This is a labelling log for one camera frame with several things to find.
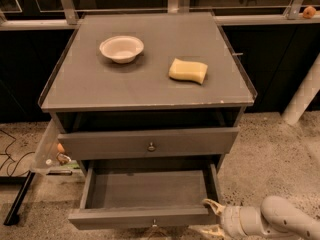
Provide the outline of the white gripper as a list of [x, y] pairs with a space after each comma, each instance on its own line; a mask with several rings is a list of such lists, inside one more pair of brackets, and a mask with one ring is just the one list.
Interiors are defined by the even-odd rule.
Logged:
[[260, 236], [263, 233], [263, 220], [260, 209], [251, 206], [227, 206], [212, 200], [203, 199], [202, 203], [212, 209], [215, 215], [221, 216], [219, 224], [206, 227], [203, 233], [227, 240], [228, 236], [240, 238], [245, 236]]

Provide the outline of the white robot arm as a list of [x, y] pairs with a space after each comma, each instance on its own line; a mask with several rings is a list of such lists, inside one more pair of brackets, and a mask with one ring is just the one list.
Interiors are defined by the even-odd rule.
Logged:
[[234, 239], [260, 236], [278, 240], [296, 236], [320, 240], [320, 222], [279, 196], [264, 198], [259, 207], [225, 206], [211, 199], [204, 199], [202, 203], [218, 217], [218, 223], [205, 230], [214, 236]]

